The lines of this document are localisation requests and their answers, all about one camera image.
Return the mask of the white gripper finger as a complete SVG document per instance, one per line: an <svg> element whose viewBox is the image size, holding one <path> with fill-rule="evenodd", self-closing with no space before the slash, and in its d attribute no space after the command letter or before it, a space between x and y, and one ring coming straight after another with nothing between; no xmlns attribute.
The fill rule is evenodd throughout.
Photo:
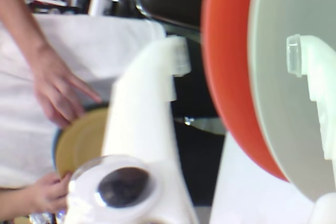
<svg viewBox="0 0 336 224"><path fill-rule="evenodd" d="M73 174L65 223L198 223L170 103L191 70L186 40L145 47L114 83L101 156Z"/></svg>
<svg viewBox="0 0 336 224"><path fill-rule="evenodd" d="M287 71L307 77L309 98L317 104L324 158L335 160L335 50L311 35L286 39Z"/></svg>

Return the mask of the person's bare hand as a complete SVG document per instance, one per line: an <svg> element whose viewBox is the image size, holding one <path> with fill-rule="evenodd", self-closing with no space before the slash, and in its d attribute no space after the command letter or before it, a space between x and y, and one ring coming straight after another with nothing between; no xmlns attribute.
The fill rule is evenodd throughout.
<svg viewBox="0 0 336 224"><path fill-rule="evenodd" d="M67 208L68 185L71 173L59 178L56 173L45 175L25 189L29 214L55 214Z"/></svg>
<svg viewBox="0 0 336 224"><path fill-rule="evenodd" d="M33 73L36 98L45 116L60 128L67 127L84 114L76 90L94 102L101 102L100 96L73 74L49 45L38 48L29 65Z"/></svg>

